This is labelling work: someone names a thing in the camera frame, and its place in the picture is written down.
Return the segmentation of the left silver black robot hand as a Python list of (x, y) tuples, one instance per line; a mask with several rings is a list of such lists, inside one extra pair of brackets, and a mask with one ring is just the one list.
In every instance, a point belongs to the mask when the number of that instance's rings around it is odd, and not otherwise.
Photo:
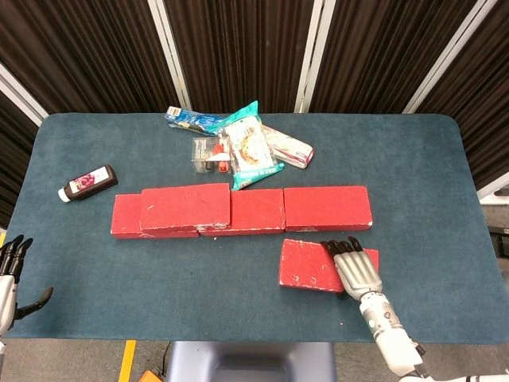
[(32, 243), (32, 238), (19, 235), (1, 246), (1, 336), (11, 330), (15, 321), (42, 309), (52, 297), (54, 288), (49, 286), (34, 303), (22, 307), (17, 304), (25, 256)]

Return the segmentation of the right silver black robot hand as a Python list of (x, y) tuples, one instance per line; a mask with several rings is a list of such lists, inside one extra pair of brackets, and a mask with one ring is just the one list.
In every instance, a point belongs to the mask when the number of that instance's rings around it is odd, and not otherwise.
[(321, 241), (321, 246), (334, 263), (343, 284), (343, 294), (360, 301), (365, 294), (383, 290), (375, 265), (354, 236), (349, 236), (348, 240)]

